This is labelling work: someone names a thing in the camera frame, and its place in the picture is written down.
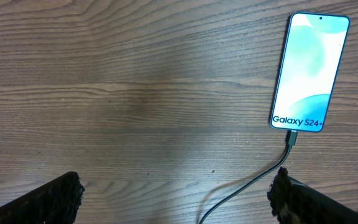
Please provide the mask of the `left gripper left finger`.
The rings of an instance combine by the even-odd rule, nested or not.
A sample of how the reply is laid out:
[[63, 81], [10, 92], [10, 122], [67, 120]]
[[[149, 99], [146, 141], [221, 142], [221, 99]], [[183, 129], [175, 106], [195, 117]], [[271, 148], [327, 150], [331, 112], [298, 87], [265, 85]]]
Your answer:
[[73, 224], [85, 188], [67, 172], [0, 207], [0, 224]]

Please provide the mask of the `Samsung Galaxy smartphone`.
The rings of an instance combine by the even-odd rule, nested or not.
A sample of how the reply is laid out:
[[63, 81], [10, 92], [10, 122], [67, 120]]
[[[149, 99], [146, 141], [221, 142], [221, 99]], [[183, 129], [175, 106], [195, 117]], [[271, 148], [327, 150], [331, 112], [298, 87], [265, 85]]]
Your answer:
[[351, 20], [296, 12], [289, 18], [270, 125], [323, 130]]

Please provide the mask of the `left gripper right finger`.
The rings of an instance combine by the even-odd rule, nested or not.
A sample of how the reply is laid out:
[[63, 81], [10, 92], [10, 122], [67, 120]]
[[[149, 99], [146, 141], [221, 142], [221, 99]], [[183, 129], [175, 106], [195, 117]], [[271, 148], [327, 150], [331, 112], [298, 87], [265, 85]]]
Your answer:
[[267, 192], [280, 224], [358, 224], [358, 213], [288, 175], [281, 167]]

